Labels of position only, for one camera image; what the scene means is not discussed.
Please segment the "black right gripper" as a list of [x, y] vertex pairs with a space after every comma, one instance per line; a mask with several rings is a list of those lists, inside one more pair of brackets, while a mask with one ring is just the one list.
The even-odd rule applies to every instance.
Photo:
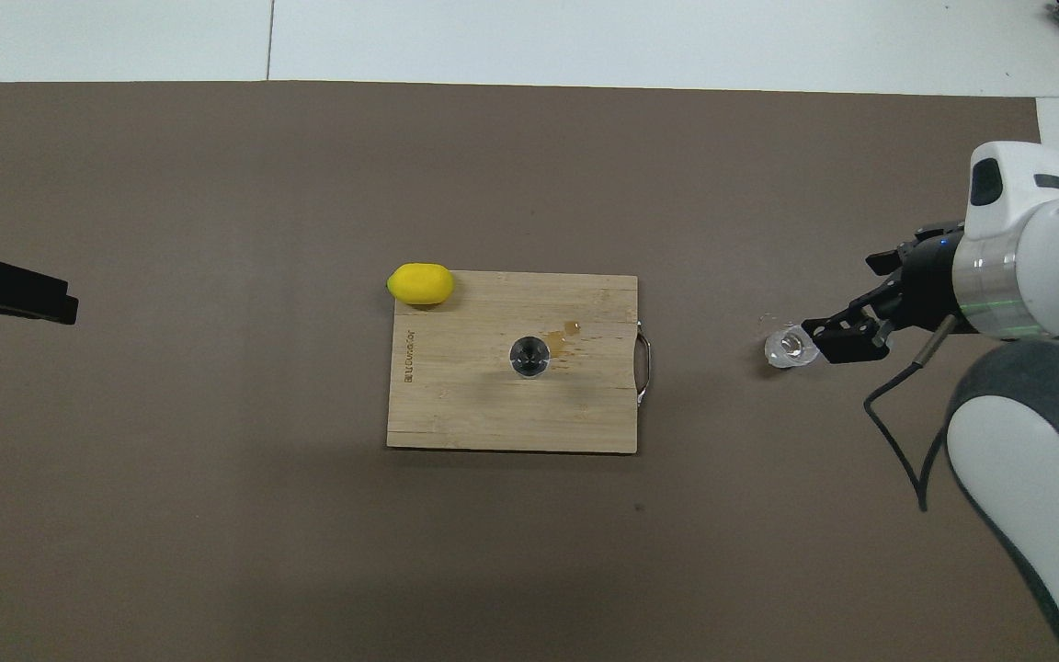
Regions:
[[828, 363], [882, 360], [891, 350], [890, 335], [898, 328], [936, 332], [946, 318], [954, 332], [966, 330], [966, 318], [955, 296], [952, 268], [963, 238], [963, 222], [923, 227], [915, 239], [865, 258], [870, 273], [883, 281], [828, 317], [800, 323]]

